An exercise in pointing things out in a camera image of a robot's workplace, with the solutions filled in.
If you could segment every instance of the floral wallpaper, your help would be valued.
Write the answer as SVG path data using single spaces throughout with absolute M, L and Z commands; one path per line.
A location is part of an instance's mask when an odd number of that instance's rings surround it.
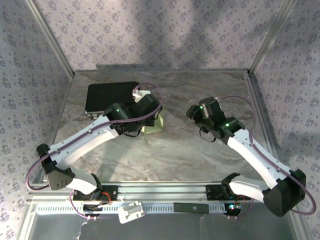
M 0 9 L 0 239 L 15 239 L 25 174 L 52 138 L 69 80 L 25 1 Z
M 320 239 L 320 1 L 298 1 L 256 73 L 279 154 L 307 175 L 318 210 L 307 217 Z M 308 199 L 305 210 L 311 209 Z
M 281 2 L 37 0 L 74 71 L 248 69 Z

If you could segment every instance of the black device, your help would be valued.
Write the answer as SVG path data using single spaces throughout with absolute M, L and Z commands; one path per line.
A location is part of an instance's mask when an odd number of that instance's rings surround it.
M 132 106 L 135 103 L 132 91 L 138 84 L 137 81 L 90 84 L 86 95 L 85 114 L 89 118 L 97 119 L 112 104 Z
M 224 144 L 228 145 L 229 138 L 235 136 L 235 133 L 245 126 L 235 117 L 225 117 L 221 110 L 219 102 L 214 97 L 208 97 L 199 102 L 199 105 L 191 106 L 186 115 L 188 118 L 194 120 L 194 123 L 201 131 L 205 133 L 212 133 L 212 135 L 220 139 Z M 300 170 L 290 171 L 293 178 L 298 180 L 304 187 L 306 186 L 306 175 Z M 222 195 L 225 197 L 236 196 L 231 190 L 229 183 L 239 173 L 232 173 L 221 181 Z M 217 191 L 212 196 L 212 191 L 207 186 L 207 199 L 219 198 Z M 306 193 L 299 187 L 290 177 L 277 180 L 277 185 L 272 189 L 265 189 L 262 191 L 263 202 L 266 207 L 276 216 L 282 217 L 295 205 L 305 199 Z

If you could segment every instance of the cable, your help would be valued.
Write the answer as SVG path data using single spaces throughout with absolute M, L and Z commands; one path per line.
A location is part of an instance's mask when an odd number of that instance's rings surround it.
M 243 196 L 243 195 L 239 195 L 238 196 L 238 198 L 234 201 L 234 204 L 237 204 L 238 203 L 238 200 L 239 200 L 239 198 L 243 198 L 243 200 L 244 200 L 244 203 L 242 204 L 242 206 L 244 206 L 244 205 L 246 205 L 246 198 L 245 198 L 245 196 Z
M 74 191 L 75 191 L 75 190 L 72 189 L 71 192 L 70 192 L 70 195 L 69 195 L 69 200 L 70 200 L 71 206 L 73 207 L 73 209 L 76 211 L 76 213 L 77 213 L 80 217 L 83 217 L 83 218 L 85 218 L 85 219 L 90 219 L 90 218 L 91 218 L 90 216 L 86 216 L 86 215 L 80 213 L 80 212 L 76 209 L 76 207 L 75 207 L 75 205 L 74 205 L 74 201 L 72 200 L 72 195 L 74 194 Z
M 151 86 L 154 86 L 155 88 L 158 89 L 158 92 L 160 94 L 160 104 L 159 106 L 154 110 L 152 111 L 151 113 L 145 115 L 145 116 L 141 116 L 141 117 L 135 117 L 135 118 L 131 118 L 131 119 L 119 119 L 119 120 L 111 120 L 111 121 L 108 121 L 108 122 L 104 122 L 104 123 L 101 123 L 101 124 L 98 124 L 96 125 L 95 127 L 91 128 L 91 133 L 93 131 L 95 131 L 96 129 L 99 129 L 101 127 L 105 127 L 105 126 L 109 126 L 109 125 L 112 125 L 112 124 L 120 124 L 120 123 L 132 123 L 132 122 L 138 122 L 138 121 L 142 121 L 144 119 L 147 119 L 147 118 L 150 118 L 151 116 L 155 115 L 161 108 L 162 108 L 162 105 L 164 103 L 164 94 L 163 92 L 161 91 L 161 88 L 155 84 L 152 84 L 152 83 L 140 83 L 138 84 L 133 91 L 137 90 L 140 86 L 143 86 L 143 85 L 151 85 Z M 77 141 L 79 141 L 80 139 L 84 138 L 86 135 L 90 134 L 88 131 L 84 132 L 83 134 L 79 135 L 78 137 L 76 137 L 75 139 L 71 140 L 70 142 L 64 144 L 63 146 L 61 146 L 60 148 L 58 148 L 56 151 L 52 151 L 46 155 L 44 155 L 43 157 L 41 157 L 40 159 L 38 159 L 31 167 L 30 169 L 28 170 L 26 176 L 25 176 L 25 184 L 27 186 L 27 188 L 31 191 L 40 191 L 40 190 L 43 190 L 47 187 L 49 187 L 49 185 L 45 185 L 45 186 L 42 186 L 42 187 L 39 187 L 39 188 L 34 188 L 30 185 L 29 183 L 29 178 L 30 178 L 30 175 L 31 175 L 31 172 L 33 171 L 33 169 L 39 164 L 41 163 L 43 160 L 47 159 L 48 157 L 54 155 L 54 154 L 57 154 L 59 153 L 60 151 L 64 150 L 65 148 L 69 147 L 70 145 L 76 143 Z
M 230 215 L 228 215 L 227 217 L 228 217 L 228 219 L 235 219 L 235 220 L 244 218 L 245 216 L 247 216 L 251 212 L 253 206 L 254 206 L 254 199 L 251 198 L 250 206 L 249 206 L 248 210 L 244 214 L 241 214 L 239 216 L 230 216 Z
M 127 136 L 127 137 L 130 137 L 130 138 L 136 138 L 136 137 L 139 136 L 139 134 L 140 134 L 140 130 L 137 131 L 137 134 L 136 134 L 136 135 L 130 135 L 130 134 L 128 134 L 128 133 L 124 133 L 123 135 L 125 135 L 125 136 Z
M 316 212 L 317 210 L 317 204 L 316 201 L 314 199 L 314 197 L 311 195 L 311 193 L 306 189 L 306 187 L 299 182 L 297 179 L 295 179 L 291 174 L 287 173 L 286 171 L 284 171 L 282 168 L 280 168 L 277 164 L 275 164 L 273 161 L 271 161 L 267 156 L 265 156 L 260 150 L 259 148 L 254 144 L 254 140 L 253 140 L 253 129 L 256 127 L 256 114 L 255 114 L 255 109 L 252 106 L 252 104 L 244 97 L 242 96 L 236 96 L 236 95 L 230 95 L 230 96 L 224 96 L 221 98 L 218 98 L 220 100 L 223 99 L 227 99 L 227 98 L 239 98 L 244 100 L 251 108 L 252 108 L 252 112 L 253 112 L 253 126 L 249 129 L 249 140 L 250 140 L 250 144 L 252 145 L 253 149 L 268 163 L 270 164 L 272 167 L 274 167 L 277 171 L 279 171 L 280 173 L 284 174 L 285 176 L 287 176 L 288 178 L 290 178 L 292 181 L 294 181 L 304 192 L 305 194 L 310 198 L 311 203 L 312 203 L 312 209 L 310 211 L 307 212 L 303 212 L 303 211 L 297 211 L 297 210 L 291 210 L 292 212 L 296 213 L 296 214 L 301 214 L 304 216 L 308 216 L 308 215 L 312 215 Z
M 103 192 L 101 192 L 101 194 L 107 195 L 109 198 L 108 203 L 111 202 L 111 197 L 110 197 L 109 193 L 107 193 L 106 191 L 103 191 Z
M 201 135 L 201 132 L 202 132 L 202 130 L 201 130 L 201 128 L 200 128 L 200 129 L 199 129 L 199 135 L 200 135 L 200 137 L 201 137 L 203 140 L 205 140 L 205 141 L 207 141 L 207 142 L 209 142 L 209 143 L 213 143 L 213 142 L 216 140 L 215 137 L 213 137 L 213 140 L 212 140 L 212 141 L 209 141 L 209 140 L 205 139 L 205 138 Z

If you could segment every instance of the white connector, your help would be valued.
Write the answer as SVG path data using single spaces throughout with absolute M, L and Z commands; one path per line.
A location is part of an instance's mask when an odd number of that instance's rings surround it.
M 129 205 L 119 207 L 118 216 L 121 224 L 139 219 L 145 215 L 141 202 L 135 201 Z

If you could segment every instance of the marble surface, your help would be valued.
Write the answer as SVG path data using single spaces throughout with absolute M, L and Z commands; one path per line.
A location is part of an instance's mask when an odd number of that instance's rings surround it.
M 250 98 L 241 74 L 222 72 L 77 72 L 72 82 L 55 142 L 89 125 L 85 115 L 88 85 L 137 81 L 154 83 L 164 93 L 161 132 L 136 138 L 119 136 L 85 154 L 73 166 L 106 181 L 221 181 L 233 172 L 259 179 L 255 170 L 221 141 L 206 142 L 186 117 L 191 105 L 203 98 L 238 95 Z M 242 100 L 220 103 L 226 116 L 252 126 L 253 112 Z M 258 124 L 254 137 L 265 145 Z

